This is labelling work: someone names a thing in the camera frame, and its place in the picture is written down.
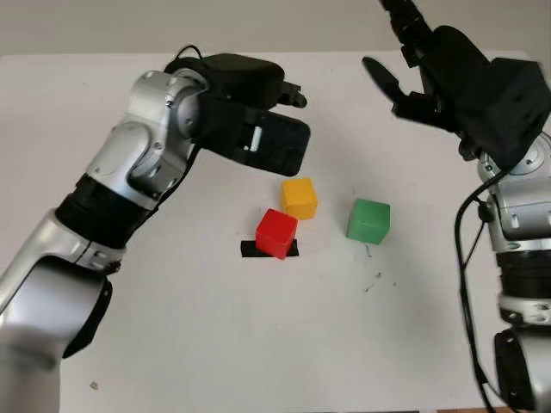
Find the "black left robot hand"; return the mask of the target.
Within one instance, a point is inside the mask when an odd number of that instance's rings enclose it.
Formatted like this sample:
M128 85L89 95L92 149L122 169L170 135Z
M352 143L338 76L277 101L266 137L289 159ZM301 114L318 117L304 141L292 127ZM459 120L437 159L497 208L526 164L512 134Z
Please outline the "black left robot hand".
M268 60L234 53L219 53L200 60L211 89L223 98L245 106L272 109L277 105L304 108L301 87L285 81L285 71Z

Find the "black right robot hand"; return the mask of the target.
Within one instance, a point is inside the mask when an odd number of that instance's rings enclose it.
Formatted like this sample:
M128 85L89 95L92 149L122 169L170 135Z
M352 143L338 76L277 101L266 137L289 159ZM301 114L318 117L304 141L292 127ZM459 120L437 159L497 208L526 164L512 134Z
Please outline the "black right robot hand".
M371 57L362 65L382 94L392 103L393 114L451 133L459 133L455 109L468 77L489 64L483 53L460 30L430 28L412 1L382 1L401 52L411 68L419 68L424 91L405 94L398 78Z

